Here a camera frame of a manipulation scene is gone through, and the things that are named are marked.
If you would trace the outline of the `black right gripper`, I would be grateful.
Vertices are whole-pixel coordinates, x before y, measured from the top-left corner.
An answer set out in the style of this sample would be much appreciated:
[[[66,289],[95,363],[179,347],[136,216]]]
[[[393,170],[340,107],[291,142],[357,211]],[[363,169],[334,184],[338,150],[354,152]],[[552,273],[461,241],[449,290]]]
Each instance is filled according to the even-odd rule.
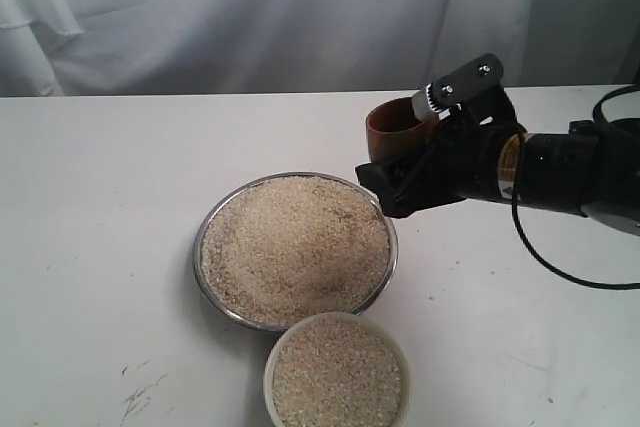
[[[498,180],[498,163],[520,124],[500,86],[449,109],[426,144],[395,158],[355,168],[358,183],[371,191],[383,214],[394,219],[467,199],[508,204],[511,181]]]

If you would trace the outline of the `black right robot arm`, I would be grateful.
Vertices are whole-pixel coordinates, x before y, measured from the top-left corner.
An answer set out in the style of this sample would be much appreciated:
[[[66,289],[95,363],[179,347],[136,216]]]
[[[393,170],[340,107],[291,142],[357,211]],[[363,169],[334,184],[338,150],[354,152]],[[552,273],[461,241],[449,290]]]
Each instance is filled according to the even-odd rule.
[[[639,233],[639,121],[573,121],[565,134],[529,133],[500,87],[446,108],[431,136],[393,158],[355,170],[383,213],[467,199],[587,217]]]

